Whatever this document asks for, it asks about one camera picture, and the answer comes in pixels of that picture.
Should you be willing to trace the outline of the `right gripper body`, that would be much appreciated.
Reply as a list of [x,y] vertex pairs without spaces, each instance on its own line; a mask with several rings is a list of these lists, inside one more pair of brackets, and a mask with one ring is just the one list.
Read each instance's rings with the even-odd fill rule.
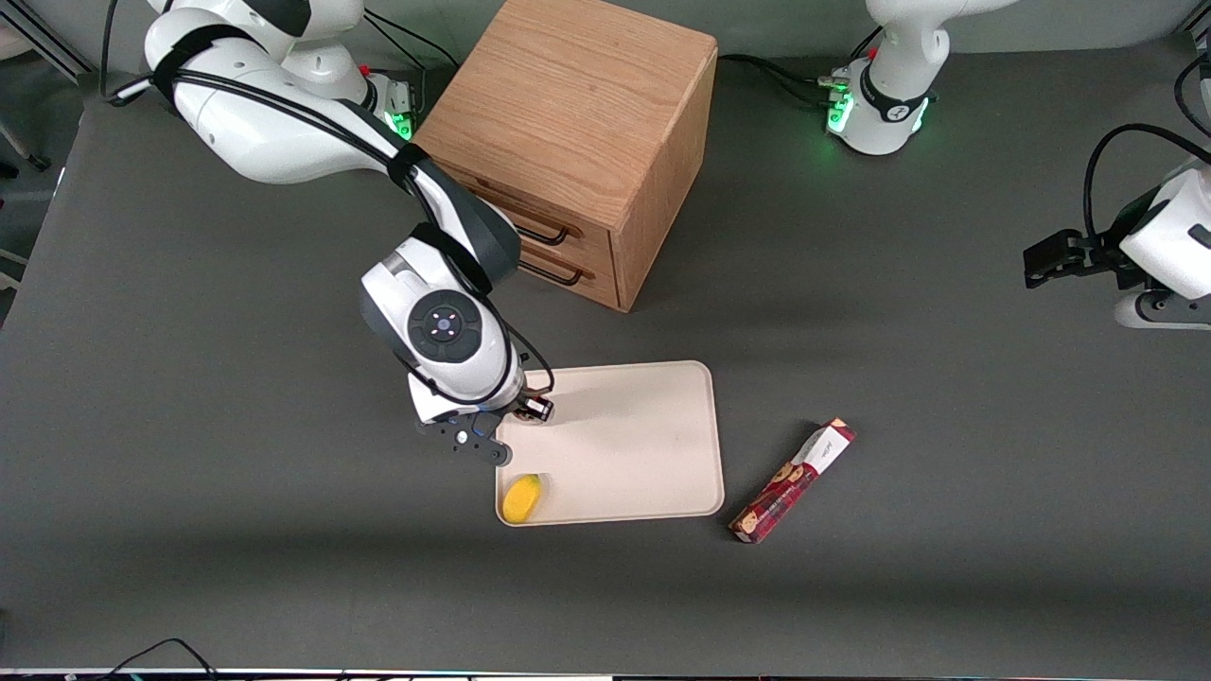
[[408,388],[411,388],[412,405],[418,418],[424,424],[434,424],[440,420],[441,414],[471,414],[493,413],[507,414],[515,410],[520,393],[526,387],[526,374],[523,371],[511,371],[500,382],[501,371],[494,372],[458,372],[458,376],[446,376],[437,379],[438,393],[425,383],[419,376],[408,376]]

